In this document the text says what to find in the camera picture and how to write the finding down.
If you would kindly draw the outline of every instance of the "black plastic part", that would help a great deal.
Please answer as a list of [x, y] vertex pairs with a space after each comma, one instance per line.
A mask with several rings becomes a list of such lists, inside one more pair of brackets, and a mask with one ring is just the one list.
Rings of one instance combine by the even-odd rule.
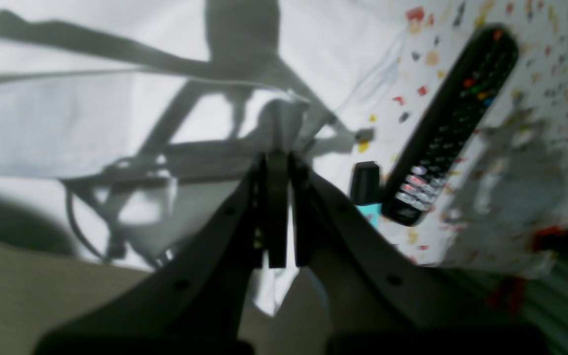
[[[487, 59], [487, 55], [492, 58], [498, 53], [504, 52], [500, 61]], [[417, 209], [413, 205], [407, 204], [396, 198], [401, 193], [401, 186], [406, 182], [406, 178], [411, 175], [412, 168], [421, 166], [423, 161], [435, 160], [435, 173], [433, 169], [426, 167], [426, 175], [421, 176], [423, 180], [430, 183], [433, 179], [446, 181], [448, 171], [460, 154], [462, 148], [471, 137], [474, 128], [485, 115], [486, 110], [491, 104], [482, 104], [483, 99], [477, 99], [478, 92], [472, 92], [464, 87], [466, 79], [481, 78], [484, 83], [478, 83], [473, 88], [487, 88], [489, 99], [494, 100], [499, 89], [505, 83], [505, 79], [514, 68], [518, 58], [518, 47], [514, 39], [502, 25], [487, 25], [475, 32], [467, 43], [459, 59], [453, 65], [453, 69], [438, 90], [432, 103], [423, 114], [418, 127], [413, 131], [408, 144], [401, 153], [400, 159], [394, 167], [390, 179], [386, 183], [381, 197], [381, 214], [403, 225], [418, 224], [425, 215], [428, 205], [432, 204], [442, 185], [437, 187], [437, 192], [430, 193], [428, 202]], [[461, 124], [456, 123], [455, 114], [462, 114]], [[448, 131], [442, 133], [442, 126]], [[449, 142], [449, 148], [432, 151], [435, 139], [445, 139]]]
[[88, 345], [83, 353], [98, 355], [110, 344], [108, 353], [130, 354], [134, 342], [185, 342], [176, 350], [181, 354], [221, 347], [249, 354], [236, 337], [249, 278], [261, 258], [253, 245], [257, 169], [180, 257], [108, 305], [48, 333], [35, 354], [68, 354], [77, 342]]
[[[507, 315], [471, 300], [435, 270], [406, 260], [347, 196], [302, 160], [290, 156], [287, 163], [298, 263], [310, 267], [324, 287], [336, 332], [401, 337], [405, 330], [510, 323]], [[265, 190], [260, 188], [267, 170], [262, 156], [185, 252], [108, 305], [48, 333], [35, 354], [251, 354], [248, 344], [237, 341], [237, 332], [250, 275], [262, 256], [254, 241], [262, 210], [268, 211], [261, 206]], [[498, 341], [483, 339], [484, 344]], [[370, 341], [381, 338], [340, 338], [331, 351], [349, 354]], [[528, 340], [518, 337], [514, 344], [519, 342]], [[455, 353], [464, 348], [458, 342]]]
[[418, 332], [356, 333], [334, 336], [328, 355], [549, 355], [534, 327], [473, 326]]
[[350, 200], [356, 206], [378, 204], [381, 192], [381, 168], [376, 162], [354, 165], [350, 182]]
[[288, 160], [283, 151], [266, 155], [264, 217], [262, 231], [269, 253], [269, 267], [286, 267], [286, 225], [288, 221]]

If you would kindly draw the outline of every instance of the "teal highlighter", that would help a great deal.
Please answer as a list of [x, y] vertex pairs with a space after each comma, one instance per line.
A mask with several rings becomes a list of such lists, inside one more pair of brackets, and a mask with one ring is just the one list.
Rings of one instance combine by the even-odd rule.
[[375, 228], [381, 213], [380, 191], [381, 168], [376, 162], [357, 163], [350, 180], [350, 200]]

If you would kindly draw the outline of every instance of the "black marker cap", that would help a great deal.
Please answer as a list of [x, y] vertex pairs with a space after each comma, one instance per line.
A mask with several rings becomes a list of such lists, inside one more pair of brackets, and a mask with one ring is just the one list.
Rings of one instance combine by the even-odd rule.
[[381, 191], [381, 168], [376, 162], [361, 162], [354, 166], [350, 182], [350, 200], [357, 206], [378, 204]]

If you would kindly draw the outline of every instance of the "remote control button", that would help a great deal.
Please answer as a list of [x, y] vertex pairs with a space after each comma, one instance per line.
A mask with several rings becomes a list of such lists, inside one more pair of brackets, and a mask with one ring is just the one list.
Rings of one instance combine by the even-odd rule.
[[419, 190], [415, 186], [409, 184], [402, 184], [400, 189], [413, 196], [416, 196], [419, 193]]
[[433, 202], [433, 197], [421, 192], [415, 196], [418, 200], [422, 201], [424, 204], [430, 204]]
[[412, 196], [409, 196], [409, 195], [407, 195], [406, 193], [403, 193], [403, 192], [396, 193], [396, 198], [401, 200], [402, 202], [408, 204], [408, 205], [415, 202], [415, 198], [413, 198]]
[[420, 211], [426, 211], [428, 209], [427, 205], [422, 204], [422, 202], [418, 201], [414, 201], [411, 205]]
[[475, 79], [470, 78], [470, 79], [465, 79], [464, 80], [464, 87], [465, 88], [469, 88], [471, 86], [475, 85]]
[[426, 174], [426, 168], [424, 166], [414, 166], [411, 168], [411, 172], [416, 175], [424, 175]]
[[437, 187], [440, 187], [444, 184], [444, 180], [442, 179], [433, 179], [431, 180], [431, 185]]
[[406, 180], [408, 182], [410, 182], [411, 184], [418, 186], [418, 187], [426, 184], [426, 181], [424, 181], [424, 179], [422, 179], [421, 177], [415, 176], [415, 175], [407, 176]]
[[496, 30], [494, 32], [494, 40], [495, 42], [501, 39], [501, 36], [503, 36], [503, 31], [502, 30]]
[[431, 185], [424, 185], [422, 186], [422, 191], [428, 193], [429, 195], [435, 195], [435, 193], [437, 193], [437, 188], [434, 188]]

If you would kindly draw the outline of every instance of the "red object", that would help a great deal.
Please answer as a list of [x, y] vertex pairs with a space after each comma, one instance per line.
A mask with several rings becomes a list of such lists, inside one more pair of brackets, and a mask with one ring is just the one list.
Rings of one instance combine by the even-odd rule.
[[464, 87], [465, 88], [469, 88], [473, 85], [475, 85], [475, 79], [471, 78], [471, 79], [465, 79], [464, 80]]
[[426, 181], [420, 179], [417, 176], [409, 175], [408, 179], [409, 179], [409, 182], [411, 184], [414, 184], [415, 186], [422, 186], [422, 185], [426, 184]]
[[420, 22], [421, 20], [424, 20], [424, 8], [422, 6], [410, 9], [405, 14], [406, 14], [406, 19], [409, 21]]
[[428, 93], [428, 90], [426, 89], [426, 86], [421, 86], [418, 89], [418, 94], [420, 94], [420, 96], [424, 96], [426, 95], [426, 93]]
[[397, 101], [401, 106], [404, 105], [404, 98], [402, 96], [396, 96], [392, 100]]
[[526, 279], [507, 277], [487, 297], [486, 303], [492, 308], [502, 308], [511, 315], [518, 315], [525, 298], [525, 288], [527, 288]]
[[541, 250], [545, 250], [545, 246], [543, 245], [543, 241], [545, 241], [545, 238], [548, 236], [565, 236], [567, 234], [566, 231], [563, 231], [561, 229], [561, 227], [558, 226], [554, 226], [554, 227], [549, 227], [547, 229], [542, 229], [538, 232], [536, 232], [536, 234], [534, 234], [534, 240], [532, 240], [532, 251], [536, 252], [536, 251], [541, 251]]
[[499, 38], [501, 38], [501, 36], [503, 36], [503, 31], [502, 30], [496, 30], [494, 32], [494, 40], [497, 41]]

